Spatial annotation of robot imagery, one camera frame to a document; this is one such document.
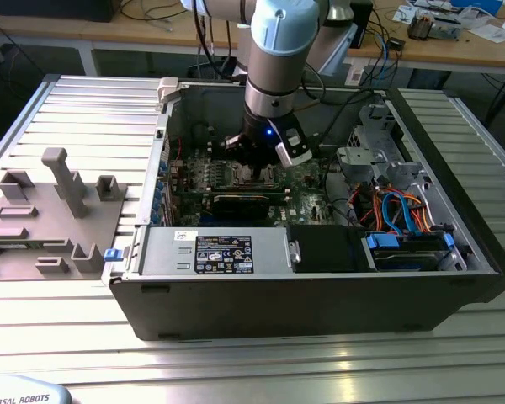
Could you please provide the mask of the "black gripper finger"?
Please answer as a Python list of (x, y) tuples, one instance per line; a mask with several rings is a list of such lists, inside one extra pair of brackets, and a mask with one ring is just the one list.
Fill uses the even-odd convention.
[(249, 137), (244, 134), (226, 137), (224, 150), (234, 160), (249, 167), (252, 171), (252, 179), (259, 179), (262, 170), (262, 154)]
[(258, 174), (261, 174), (267, 166), (279, 164), (279, 155), (273, 146), (262, 146), (258, 149)]

